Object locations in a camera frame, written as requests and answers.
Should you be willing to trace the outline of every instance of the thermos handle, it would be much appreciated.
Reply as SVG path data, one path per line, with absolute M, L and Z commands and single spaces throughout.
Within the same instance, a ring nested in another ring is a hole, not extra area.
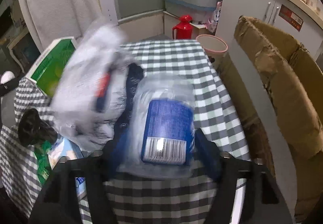
M 175 30 L 175 29 L 178 29 L 178 28 L 177 28 L 177 26 L 173 27 L 173 29 L 172 29 L 173 39 L 175 39 L 175 38 L 174 38 L 174 30 Z

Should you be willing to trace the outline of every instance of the tablecloth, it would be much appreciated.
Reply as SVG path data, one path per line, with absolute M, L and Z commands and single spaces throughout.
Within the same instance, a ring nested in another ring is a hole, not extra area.
M 194 86 L 194 126 L 221 150 L 248 160 L 245 136 L 230 96 L 201 45 L 194 40 L 163 40 L 121 46 L 136 58 L 145 74 L 170 72 L 188 79 Z M 24 148 L 18 140 L 18 124 L 23 112 L 36 108 L 49 124 L 53 116 L 50 99 L 23 78 L 15 97 L 16 124 L 3 126 L 0 137 L 0 165 L 4 187 L 22 212 L 30 215 L 41 185 L 37 177 L 34 148 Z M 119 223 L 203 223 L 216 194 L 213 183 L 198 160 L 193 175 L 184 180 L 154 181 L 119 173 L 105 182 L 106 192 Z M 80 201 L 83 223 L 91 223 L 86 197 Z

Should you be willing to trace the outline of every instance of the red kettle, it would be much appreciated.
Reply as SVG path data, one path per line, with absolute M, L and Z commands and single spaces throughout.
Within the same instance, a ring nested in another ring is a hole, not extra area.
M 179 18 L 180 23 L 173 27 L 173 39 L 174 30 L 176 31 L 176 39 L 191 39 L 193 27 L 190 24 L 192 17 L 189 15 L 184 15 Z

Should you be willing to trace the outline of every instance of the green and white box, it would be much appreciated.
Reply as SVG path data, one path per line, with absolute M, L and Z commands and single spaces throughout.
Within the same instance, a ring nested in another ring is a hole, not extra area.
M 55 39 L 26 74 L 46 95 L 53 97 L 63 69 L 76 49 L 74 37 Z

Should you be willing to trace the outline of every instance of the cabinet handle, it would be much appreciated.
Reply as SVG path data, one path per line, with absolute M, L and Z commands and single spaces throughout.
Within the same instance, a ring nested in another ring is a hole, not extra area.
M 275 23 L 275 20 L 276 20 L 276 17 L 277 17 L 278 11 L 279 11 L 279 7 L 277 7 L 277 8 L 276 8 L 275 16 L 274 16 L 274 19 L 273 19 L 273 24 Z
M 269 7 L 270 7 L 270 5 L 271 5 L 271 2 L 268 2 L 266 12 L 264 13 L 264 21 L 265 21 L 265 20 L 266 20 L 266 18 L 267 18 L 267 13 L 268 13 L 268 11 L 269 11 Z

